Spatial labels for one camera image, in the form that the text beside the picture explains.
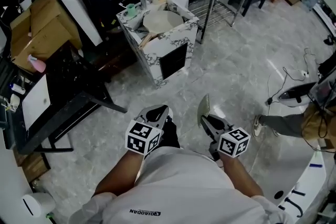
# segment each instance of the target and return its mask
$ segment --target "marble floor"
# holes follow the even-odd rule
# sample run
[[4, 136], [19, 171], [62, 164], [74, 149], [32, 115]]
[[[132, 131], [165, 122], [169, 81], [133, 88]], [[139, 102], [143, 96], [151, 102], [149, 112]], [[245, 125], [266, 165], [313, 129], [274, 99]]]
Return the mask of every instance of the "marble floor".
[[[206, 155], [210, 140], [198, 128], [196, 118], [198, 104], [206, 93], [210, 94], [212, 113], [225, 116], [248, 132], [256, 114], [299, 113], [280, 104], [269, 110], [265, 101], [281, 87], [282, 67], [297, 76], [300, 70], [307, 69], [305, 48], [315, 54], [306, 56], [312, 70], [316, 69], [316, 62], [323, 62], [332, 54], [333, 47], [323, 43], [327, 33], [317, 16], [307, 12], [301, 3], [289, 6], [283, 0], [275, 4], [267, 1], [261, 10], [251, 6], [245, 18], [239, 15], [232, 28], [225, 22], [209, 28], [204, 43], [195, 45], [190, 69], [174, 84], [157, 90], [138, 63], [113, 77], [109, 92], [115, 103], [128, 108], [128, 113], [99, 108], [69, 132], [74, 152], [47, 154], [51, 170], [41, 178], [41, 184], [56, 201], [57, 222], [66, 223], [90, 199], [97, 183], [125, 152], [124, 132], [130, 120], [146, 106], [167, 104], [174, 112], [181, 146]], [[307, 82], [314, 80], [313, 73]], [[285, 87], [293, 83], [289, 79]], [[264, 146], [264, 140], [274, 141], [274, 137], [265, 133], [263, 139], [252, 138], [248, 151], [240, 157], [248, 171], [258, 168], [257, 155], [262, 159], [278, 146]], [[324, 154], [327, 179], [332, 158]], [[336, 173], [331, 176], [329, 187], [334, 182]], [[313, 221], [327, 192], [326, 180], [298, 223]]]

